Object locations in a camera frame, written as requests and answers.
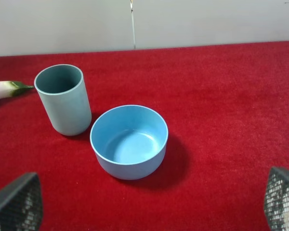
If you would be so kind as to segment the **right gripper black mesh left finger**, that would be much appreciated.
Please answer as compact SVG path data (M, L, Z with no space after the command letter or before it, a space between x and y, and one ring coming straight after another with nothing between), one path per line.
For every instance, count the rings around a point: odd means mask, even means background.
M43 218L40 180L25 173L0 190L0 231L38 231Z

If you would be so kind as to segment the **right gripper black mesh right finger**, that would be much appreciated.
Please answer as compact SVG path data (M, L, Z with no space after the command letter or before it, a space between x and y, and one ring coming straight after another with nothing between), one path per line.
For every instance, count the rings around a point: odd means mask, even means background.
M270 230L289 231L289 170L272 167L264 196L264 214Z

